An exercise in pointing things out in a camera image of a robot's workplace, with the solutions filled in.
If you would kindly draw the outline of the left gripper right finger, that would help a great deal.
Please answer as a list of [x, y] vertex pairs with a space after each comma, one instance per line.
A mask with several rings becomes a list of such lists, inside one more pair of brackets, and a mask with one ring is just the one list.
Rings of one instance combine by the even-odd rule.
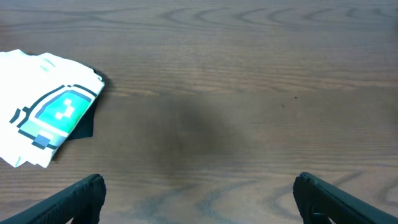
[[397, 224], [397, 217], [308, 172], [296, 177], [293, 195], [304, 224]]

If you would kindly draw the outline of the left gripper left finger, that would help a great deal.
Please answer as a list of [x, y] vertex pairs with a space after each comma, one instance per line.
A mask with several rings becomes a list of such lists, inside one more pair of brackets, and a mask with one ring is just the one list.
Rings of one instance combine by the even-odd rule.
[[98, 224], [105, 197], [106, 186], [103, 177], [99, 174], [91, 174], [1, 223]]

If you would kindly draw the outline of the white t-shirt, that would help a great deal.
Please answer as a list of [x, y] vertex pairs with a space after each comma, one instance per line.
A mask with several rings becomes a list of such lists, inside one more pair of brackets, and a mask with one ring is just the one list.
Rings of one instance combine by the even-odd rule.
[[104, 86], [102, 74], [73, 60], [1, 52], [1, 159], [46, 168]]

